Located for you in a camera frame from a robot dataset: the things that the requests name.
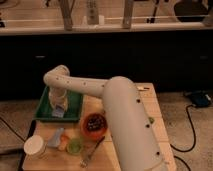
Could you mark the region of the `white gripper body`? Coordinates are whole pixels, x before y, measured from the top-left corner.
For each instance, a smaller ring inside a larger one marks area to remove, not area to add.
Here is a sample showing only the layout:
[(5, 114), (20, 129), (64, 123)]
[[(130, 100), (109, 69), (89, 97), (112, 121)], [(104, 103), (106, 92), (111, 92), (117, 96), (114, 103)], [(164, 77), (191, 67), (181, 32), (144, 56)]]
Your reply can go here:
[(48, 93), (50, 105), (53, 109), (57, 106), (61, 107), (63, 110), (68, 109), (68, 98), (67, 91), (59, 88), (49, 88)]

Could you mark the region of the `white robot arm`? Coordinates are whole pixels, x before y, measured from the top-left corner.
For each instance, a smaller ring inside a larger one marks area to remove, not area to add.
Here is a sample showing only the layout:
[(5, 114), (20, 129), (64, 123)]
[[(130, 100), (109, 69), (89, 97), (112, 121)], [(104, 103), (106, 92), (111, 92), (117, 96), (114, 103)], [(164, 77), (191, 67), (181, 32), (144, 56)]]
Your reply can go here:
[(44, 83), (102, 100), (121, 171), (168, 171), (139, 90), (122, 76), (110, 79), (64, 75), (63, 65), (47, 72)]

